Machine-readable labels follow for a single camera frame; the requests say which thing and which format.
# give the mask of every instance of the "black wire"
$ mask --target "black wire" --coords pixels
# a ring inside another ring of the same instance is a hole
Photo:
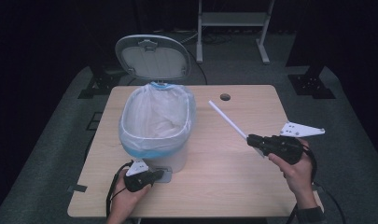
[[[110,214],[110,204],[112,202],[112,194],[113,194],[113,191],[116,187],[116,184],[117,184],[117,181],[119,180],[119,173],[121,172],[122,169],[124,169],[125,167],[129,166],[131,167],[133,165],[133,161],[131,162],[127,162],[125,163],[124,165],[122,165],[119,170],[116,172],[116,174],[114,175],[113,177],[113,181],[112,181],[112,184],[110,185],[110,189],[109,189],[109,192],[107,193],[107,196],[106,196],[106,216],[109,217],[109,214]]]
[[[122,193],[122,191],[125,190],[125,189],[126,189],[126,188],[119,190],[119,192],[117,192],[115,195],[112,196],[112,198],[110,199],[110,201],[113,201],[113,199],[114,199],[118,194]]]
[[[327,191],[325,190],[325,188],[323,188],[320,184],[314,182],[314,184],[319,187],[319,188],[322,188],[322,190],[333,200],[333,202],[336,204],[337,206],[337,209],[339,210],[340,212],[340,216],[341,216],[341,220],[343,221],[343,224],[346,223],[346,220],[345,220],[345,215],[343,214],[343,210],[342,208],[340,207],[340,205],[338,204],[337,200]]]
[[[201,73],[203,74],[203,78],[205,79],[205,85],[208,85],[208,79],[206,78],[206,74],[205,72],[203,71],[203,69],[200,67],[200,65],[197,63],[197,59],[195,58],[194,54],[192,54],[190,51],[188,51],[188,53],[191,55],[191,57],[193,58],[195,64],[197,64],[198,68],[200,68],[201,70]]]
[[[135,81],[135,80],[136,80],[136,77],[134,77],[133,79],[131,79],[131,81],[129,81],[129,82],[127,83],[127,86],[130,86],[131,83],[133,83],[133,81]]]
[[[206,45],[212,45],[212,46],[222,45],[222,44],[228,43],[230,41],[232,41],[231,35],[223,36],[223,35],[208,34],[208,35],[205,35],[203,37],[203,43],[206,44]]]
[[[315,159],[315,155],[308,146],[304,144],[301,144],[301,146],[302,146],[302,152],[304,152],[311,159],[311,164],[312,164],[311,182],[314,182],[316,172],[317,172],[317,162]],[[297,209],[298,209],[298,205],[295,204],[293,210],[290,213],[290,216],[287,219],[286,224],[290,224],[293,221],[294,216],[296,216]]]

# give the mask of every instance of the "white rod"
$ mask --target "white rod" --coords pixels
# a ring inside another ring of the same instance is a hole
[[[234,122],[232,122],[232,120],[230,120],[229,117],[227,117],[227,115],[225,115],[225,114],[223,113],[223,111],[221,111],[221,110],[217,107],[217,105],[215,105],[212,101],[209,101],[208,103],[209,103],[210,106],[212,106],[212,107],[216,110],[216,112],[218,112],[218,114],[219,114],[222,118],[224,118],[224,120],[226,120],[226,121],[232,126],[232,128],[234,128],[235,131],[237,131],[238,134],[240,134],[240,135],[244,138],[244,140],[246,141],[246,134],[244,134],[244,132],[242,132],[241,129],[239,129],[239,128],[234,124]]]

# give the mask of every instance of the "white plastic bag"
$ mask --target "white plastic bag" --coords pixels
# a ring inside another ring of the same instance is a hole
[[[119,121],[119,139],[133,157],[167,157],[183,148],[195,116],[195,99],[186,87],[152,82],[127,100]]]

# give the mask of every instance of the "table top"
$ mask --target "table top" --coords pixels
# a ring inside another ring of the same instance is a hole
[[[287,217],[296,201],[279,168],[249,147],[209,104],[212,100],[245,134],[278,135],[287,117],[273,86],[187,86],[197,121],[188,159],[168,184],[156,183],[132,217]],[[132,159],[119,140],[119,118],[138,87],[112,90],[68,207],[71,217],[105,217],[113,176]],[[231,96],[220,100],[220,94]]]

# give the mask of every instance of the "reacher grabber tool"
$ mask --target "reacher grabber tool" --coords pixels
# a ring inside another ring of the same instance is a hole
[[[261,137],[255,134],[246,136],[246,134],[244,134],[244,132],[242,132],[242,130],[212,101],[209,101],[209,104],[244,138],[244,140],[246,140],[249,146],[252,146],[261,155],[261,157],[264,158],[264,156],[273,153],[289,164],[295,164],[301,159],[301,154],[305,149],[304,145],[297,138],[276,135],[272,137]]]

